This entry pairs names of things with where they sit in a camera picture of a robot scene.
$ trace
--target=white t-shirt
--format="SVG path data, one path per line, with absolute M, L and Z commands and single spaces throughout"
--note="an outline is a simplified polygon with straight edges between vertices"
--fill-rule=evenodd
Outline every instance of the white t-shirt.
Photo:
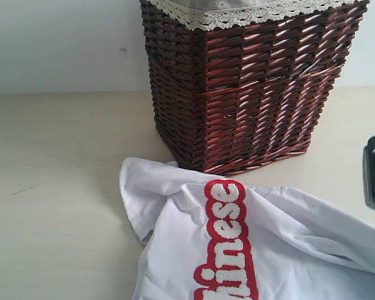
M 375 229 L 304 192 L 136 158 L 120 187 L 147 244 L 133 299 L 375 299 Z

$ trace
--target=white lace trim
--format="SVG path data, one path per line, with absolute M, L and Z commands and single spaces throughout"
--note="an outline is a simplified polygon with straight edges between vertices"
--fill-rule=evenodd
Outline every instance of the white lace trim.
M 170 0 L 148 0 L 171 18 L 178 20 L 188 29 L 210 31 L 215 28 L 231 28 L 234 25 L 246 26 L 252 22 L 278 21 L 298 14 L 311 14 L 352 4 L 355 0 L 280 0 L 253 7 L 203 11 L 184 7 Z

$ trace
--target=tabletop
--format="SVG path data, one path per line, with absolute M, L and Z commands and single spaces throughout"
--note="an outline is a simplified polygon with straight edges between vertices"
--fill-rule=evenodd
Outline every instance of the tabletop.
M 362 155 L 375 87 L 337 88 L 307 154 L 234 176 L 294 186 L 375 227 Z M 170 161 L 149 93 L 0 96 L 0 300 L 131 299 L 142 246 L 118 173 L 128 156 Z

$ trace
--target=white table surface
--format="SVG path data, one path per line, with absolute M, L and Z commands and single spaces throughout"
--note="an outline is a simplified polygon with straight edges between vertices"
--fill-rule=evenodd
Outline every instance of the white table surface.
M 335 89 L 306 155 L 238 175 L 294 186 L 375 226 L 361 159 L 375 135 L 375 88 Z M 142 250 L 118 172 L 127 156 L 172 159 L 151 97 L 0 97 L 0 300 L 131 299 Z

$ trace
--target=woven basket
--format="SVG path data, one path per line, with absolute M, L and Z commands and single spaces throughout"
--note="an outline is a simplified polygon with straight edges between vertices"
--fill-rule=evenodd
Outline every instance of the woven basket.
M 142 0 L 156 128 L 179 165 L 232 175 L 304 154 L 368 2 L 190 31 Z

